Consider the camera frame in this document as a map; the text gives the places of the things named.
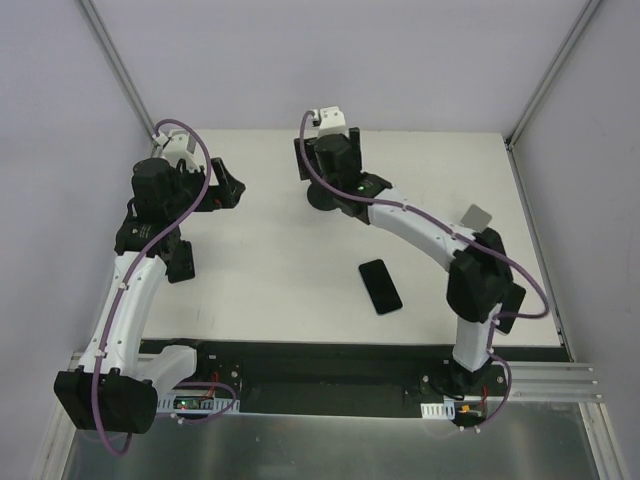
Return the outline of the black clamp phone stand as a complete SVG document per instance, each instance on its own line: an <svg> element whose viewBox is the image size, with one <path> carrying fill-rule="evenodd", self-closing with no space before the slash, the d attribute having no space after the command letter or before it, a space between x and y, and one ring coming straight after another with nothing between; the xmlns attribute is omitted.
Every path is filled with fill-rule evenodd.
<svg viewBox="0 0 640 480"><path fill-rule="evenodd" d="M341 209L339 203L340 197L334 195L331 191L316 183L309 184L306 191L306 198L308 203L314 209L322 212Z"/></svg>

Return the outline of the teal-edged black phone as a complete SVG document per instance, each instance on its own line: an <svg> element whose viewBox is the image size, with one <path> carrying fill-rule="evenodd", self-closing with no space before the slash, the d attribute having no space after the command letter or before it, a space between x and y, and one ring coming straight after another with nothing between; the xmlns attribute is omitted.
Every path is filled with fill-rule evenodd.
<svg viewBox="0 0 640 480"><path fill-rule="evenodd" d="M377 315L403 308L398 290L382 259L360 264L358 270Z"/></svg>

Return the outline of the silver folding phone stand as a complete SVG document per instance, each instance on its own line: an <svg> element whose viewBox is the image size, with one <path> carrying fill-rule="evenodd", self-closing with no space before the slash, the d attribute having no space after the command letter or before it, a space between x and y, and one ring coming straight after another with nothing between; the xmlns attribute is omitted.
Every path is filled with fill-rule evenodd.
<svg viewBox="0 0 640 480"><path fill-rule="evenodd" d="M492 215L476 204L469 206L462 216L460 224L476 232L484 231L492 220Z"/></svg>

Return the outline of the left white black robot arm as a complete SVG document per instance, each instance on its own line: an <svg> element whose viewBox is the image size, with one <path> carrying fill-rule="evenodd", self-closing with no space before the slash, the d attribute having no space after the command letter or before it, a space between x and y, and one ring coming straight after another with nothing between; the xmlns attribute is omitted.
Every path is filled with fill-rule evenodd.
<svg viewBox="0 0 640 480"><path fill-rule="evenodd" d="M181 382L199 389L211 377L210 363L184 345L167 346L141 364L140 342L160 284L195 276L192 245L175 222L189 208L234 208L245 186L219 158L195 170L183 159L148 158L134 165L131 185L100 319L77 366L59 372L54 382L56 397L79 430L143 434L170 390Z"/></svg>

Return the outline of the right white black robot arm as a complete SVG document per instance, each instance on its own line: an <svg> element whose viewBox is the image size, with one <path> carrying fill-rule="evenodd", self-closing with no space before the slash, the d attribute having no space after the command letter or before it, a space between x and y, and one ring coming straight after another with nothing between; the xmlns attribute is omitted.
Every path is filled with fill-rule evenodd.
<svg viewBox="0 0 640 480"><path fill-rule="evenodd" d="M293 141L301 179L319 194L318 209L340 209L367 225L413 245L448 274L446 301L457 316L456 340L446 385L454 394L473 394L486 381L490 322L511 331L525 292L505 261L501 236L491 228L476 232L419 216L386 179L363 171L360 131Z"/></svg>

